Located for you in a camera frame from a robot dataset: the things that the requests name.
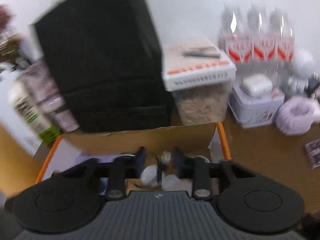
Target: open box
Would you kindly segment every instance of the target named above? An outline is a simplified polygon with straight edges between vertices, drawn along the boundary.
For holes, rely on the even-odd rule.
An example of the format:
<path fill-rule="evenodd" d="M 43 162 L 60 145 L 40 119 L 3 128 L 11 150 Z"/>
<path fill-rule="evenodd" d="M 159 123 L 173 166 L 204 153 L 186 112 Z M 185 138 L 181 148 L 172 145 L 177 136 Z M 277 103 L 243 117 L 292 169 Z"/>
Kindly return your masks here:
<path fill-rule="evenodd" d="M 75 159 L 82 152 L 89 155 L 134 154 L 144 146 L 148 153 L 145 165 L 148 166 L 156 164 L 155 155 L 170 151 L 173 147 L 178 147 L 186 155 L 202 155 L 212 159 L 217 143 L 221 145 L 222 158 L 230 159 L 228 142 L 221 123 L 99 134 L 63 134 L 53 145 L 36 183 L 50 178 L 54 172 L 74 166 Z"/>

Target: white box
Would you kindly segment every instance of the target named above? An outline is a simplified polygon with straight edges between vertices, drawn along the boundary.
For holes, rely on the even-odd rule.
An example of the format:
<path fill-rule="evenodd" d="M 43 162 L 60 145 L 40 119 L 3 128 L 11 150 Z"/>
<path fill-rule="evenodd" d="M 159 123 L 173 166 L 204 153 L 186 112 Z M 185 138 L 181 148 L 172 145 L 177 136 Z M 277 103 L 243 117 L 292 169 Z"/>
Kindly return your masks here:
<path fill-rule="evenodd" d="M 284 93 L 276 88 L 267 95 L 254 98 L 242 91 L 240 85 L 241 80 L 234 82 L 229 98 L 229 106 L 236 121 L 243 128 L 271 124 L 284 102 Z"/>
<path fill-rule="evenodd" d="M 205 50 L 206 57 L 192 56 L 201 49 Z M 220 83 L 235 77 L 236 65 L 207 38 L 164 47 L 162 78 L 167 91 Z"/>

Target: green label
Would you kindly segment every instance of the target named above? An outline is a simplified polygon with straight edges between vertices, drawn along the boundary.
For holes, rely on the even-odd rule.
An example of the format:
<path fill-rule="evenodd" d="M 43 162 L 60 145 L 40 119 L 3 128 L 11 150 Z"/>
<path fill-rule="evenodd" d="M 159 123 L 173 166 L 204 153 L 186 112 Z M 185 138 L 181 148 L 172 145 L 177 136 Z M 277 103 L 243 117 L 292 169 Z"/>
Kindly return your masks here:
<path fill-rule="evenodd" d="M 44 143 L 49 144 L 55 141 L 60 135 L 60 131 L 54 125 L 50 126 L 47 130 L 39 134 L 39 137 L 43 140 Z"/>

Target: tin lid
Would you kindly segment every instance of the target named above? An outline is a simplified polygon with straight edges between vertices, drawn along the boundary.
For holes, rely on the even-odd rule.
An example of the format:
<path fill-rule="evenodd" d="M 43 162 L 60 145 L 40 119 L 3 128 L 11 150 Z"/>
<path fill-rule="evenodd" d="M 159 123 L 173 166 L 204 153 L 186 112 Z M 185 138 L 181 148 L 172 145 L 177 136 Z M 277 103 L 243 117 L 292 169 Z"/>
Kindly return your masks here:
<path fill-rule="evenodd" d="M 267 105 L 270 102 L 283 102 L 284 93 L 279 88 L 274 88 L 270 93 L 260 97 L 251 97 L 240 88 L 241 80 L 235 80 L 233 83 L 233 92 L 244 107 L 255 107 Z"/>

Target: yellow surface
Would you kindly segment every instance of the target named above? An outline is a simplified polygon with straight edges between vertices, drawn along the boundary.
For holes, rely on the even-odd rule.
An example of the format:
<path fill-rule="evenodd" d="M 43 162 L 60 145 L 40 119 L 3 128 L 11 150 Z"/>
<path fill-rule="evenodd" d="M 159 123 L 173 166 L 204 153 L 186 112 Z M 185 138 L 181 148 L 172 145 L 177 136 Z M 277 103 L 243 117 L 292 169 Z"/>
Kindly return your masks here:
<path fill-rule="evenodd" d="M 0 190 L 15 195 L 34 185 L 41 163 L 27 154 L 0 125 Z"/>

